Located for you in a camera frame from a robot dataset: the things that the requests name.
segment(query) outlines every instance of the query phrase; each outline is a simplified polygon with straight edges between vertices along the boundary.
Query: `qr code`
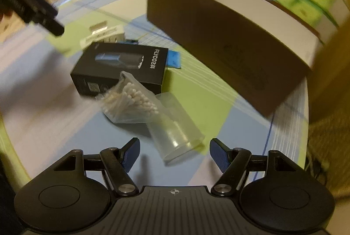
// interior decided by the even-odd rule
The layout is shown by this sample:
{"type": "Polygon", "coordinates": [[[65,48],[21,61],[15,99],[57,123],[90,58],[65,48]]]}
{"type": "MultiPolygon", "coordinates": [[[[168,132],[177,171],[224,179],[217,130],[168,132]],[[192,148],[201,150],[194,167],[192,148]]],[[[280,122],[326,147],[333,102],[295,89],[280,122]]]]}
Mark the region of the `qr code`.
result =
{"type": "Polygon", "coordinates": [[[100,92],[100,88],[99,88],[98,84],[90,83],[90,82],[88,82],[87,84],[88,84],[89,89],[90,89],[91,92],[97,92],[97,93],[100,92]]]}

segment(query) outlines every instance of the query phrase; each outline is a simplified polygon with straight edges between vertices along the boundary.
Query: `table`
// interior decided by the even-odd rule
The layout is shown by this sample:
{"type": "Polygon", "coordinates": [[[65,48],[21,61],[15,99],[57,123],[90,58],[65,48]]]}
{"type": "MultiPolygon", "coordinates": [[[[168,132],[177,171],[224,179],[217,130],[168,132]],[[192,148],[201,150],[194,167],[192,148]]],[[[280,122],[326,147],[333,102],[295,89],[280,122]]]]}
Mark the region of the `table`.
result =
{"type": "MultiPolygon", "coordinates": [[[[0,147],[6,172],[16,188],[71,149],[85,154],[141,141],[130,171],[142,185],[188,184],[209,187],[220,176],[208,144],[266,155],[278,149],[304,165],[308,129],[306,81],[269,118],[263,118],[235,90],[146,20],[147,0],[71,0],[60,7],[65,34],[55,38],[30,25],[0,44],[0,147]],[[193,150],[165,165],[145,124],[114,125],[91,98],[79,96],[70,72],[82,54],[79,41],[102,21],[123,25],[126,38],[181,52],[182,69],[167,69],[164,89],[172,92],[205,135],[205,149],[193,150]]],[[[249,181],[263,175],[251,173],[249,181]]],[[[102,181],[99,172],[89,177],[102,181]]]]}

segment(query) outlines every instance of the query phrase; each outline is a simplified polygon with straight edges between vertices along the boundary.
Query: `open cardboard box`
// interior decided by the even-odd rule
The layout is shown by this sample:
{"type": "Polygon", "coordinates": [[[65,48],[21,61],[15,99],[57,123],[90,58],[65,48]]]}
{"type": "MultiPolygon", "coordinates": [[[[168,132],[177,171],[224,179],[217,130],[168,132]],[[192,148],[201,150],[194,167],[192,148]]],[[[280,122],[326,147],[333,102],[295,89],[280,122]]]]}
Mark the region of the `open cardboard box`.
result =
{"type": "Polygon", "coordinates": [[[320,45],[273,0],[148,0],[147,18],[264,116],[305,78],[320,45]]]}

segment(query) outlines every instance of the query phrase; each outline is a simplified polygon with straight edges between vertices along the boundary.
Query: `black box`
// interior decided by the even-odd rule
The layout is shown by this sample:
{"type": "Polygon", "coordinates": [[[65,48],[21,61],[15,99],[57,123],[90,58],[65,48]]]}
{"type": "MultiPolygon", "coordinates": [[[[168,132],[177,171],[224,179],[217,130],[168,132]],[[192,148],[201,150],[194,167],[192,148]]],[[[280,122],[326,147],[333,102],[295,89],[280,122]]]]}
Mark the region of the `black box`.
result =
{"type": "Polygon", "coordinates": [[[92,43],[80,57],[71,77],[80,95],[96,96],[131,73],[154,94],[161,93],[168,49],[122,43],[92,43]]]}

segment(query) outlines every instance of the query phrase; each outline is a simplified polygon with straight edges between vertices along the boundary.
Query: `cylindrical plastic container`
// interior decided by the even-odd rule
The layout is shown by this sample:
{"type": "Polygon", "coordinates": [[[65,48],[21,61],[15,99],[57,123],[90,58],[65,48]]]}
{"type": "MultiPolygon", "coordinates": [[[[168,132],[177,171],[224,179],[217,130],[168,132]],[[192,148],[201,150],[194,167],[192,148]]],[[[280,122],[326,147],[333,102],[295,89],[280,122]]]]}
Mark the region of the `cylindrical plastic container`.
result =
{"type": "Polygon", "coordinates": [[[165,114],[159,114],[147,126],[160,156],[168,162],[197,147],[204,135],[173,94],[162,93],[156,98],[173,117],[171,119],[165,114]]]}

